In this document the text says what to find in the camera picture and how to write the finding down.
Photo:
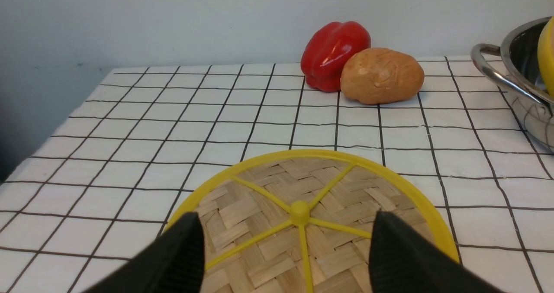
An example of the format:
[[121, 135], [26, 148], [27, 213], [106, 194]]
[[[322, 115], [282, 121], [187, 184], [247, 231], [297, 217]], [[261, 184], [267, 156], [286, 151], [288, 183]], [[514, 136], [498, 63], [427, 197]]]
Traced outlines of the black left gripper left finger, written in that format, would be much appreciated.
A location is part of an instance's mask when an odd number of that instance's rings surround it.
[[196, 212], [182, 215], [159, 238], [87, 293], [199, 293], [205, 273], [204, 232]]

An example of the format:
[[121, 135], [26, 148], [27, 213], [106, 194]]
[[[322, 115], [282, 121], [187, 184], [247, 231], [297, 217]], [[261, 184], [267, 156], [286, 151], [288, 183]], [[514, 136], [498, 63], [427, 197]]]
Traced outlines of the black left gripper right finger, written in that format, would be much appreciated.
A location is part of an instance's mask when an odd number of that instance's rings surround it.
[[374, 293], [498, 293], [390, 212], [377, 212], [369, 252]]

